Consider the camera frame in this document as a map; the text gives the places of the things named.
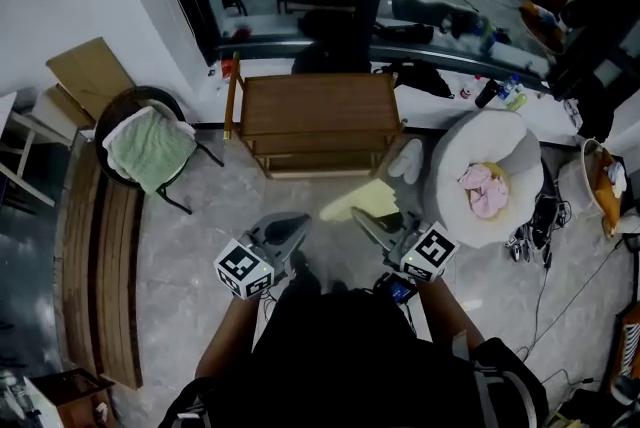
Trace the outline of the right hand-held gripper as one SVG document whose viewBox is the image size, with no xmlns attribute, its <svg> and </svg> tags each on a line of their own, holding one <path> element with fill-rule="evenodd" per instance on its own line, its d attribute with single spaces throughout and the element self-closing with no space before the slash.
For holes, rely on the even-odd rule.
<svg viewBox="0 0 640 428">
<path fill-rule="evenodd" d="M 351 208 L 353 220 L 383 248 L 384 263 L 394 271 L 422 282 L 433 282 L 459 250 L 459 243 L 439 222 L 427 222 L 413 213 L 374 217 Z"/>
</svg>

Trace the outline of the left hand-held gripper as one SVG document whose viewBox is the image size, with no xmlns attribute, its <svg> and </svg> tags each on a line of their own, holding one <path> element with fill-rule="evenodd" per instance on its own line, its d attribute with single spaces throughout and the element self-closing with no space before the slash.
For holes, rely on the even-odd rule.
<svg viewBox="0 0 640 428">
<path fill-rule="evenodd" d="M 278 212 L 262 217 L 239 239 L 232 238 L 214 261 L 219 280 L 246 300 L 276 285 L 311 228 L 311 216 Z"/>
</svg>

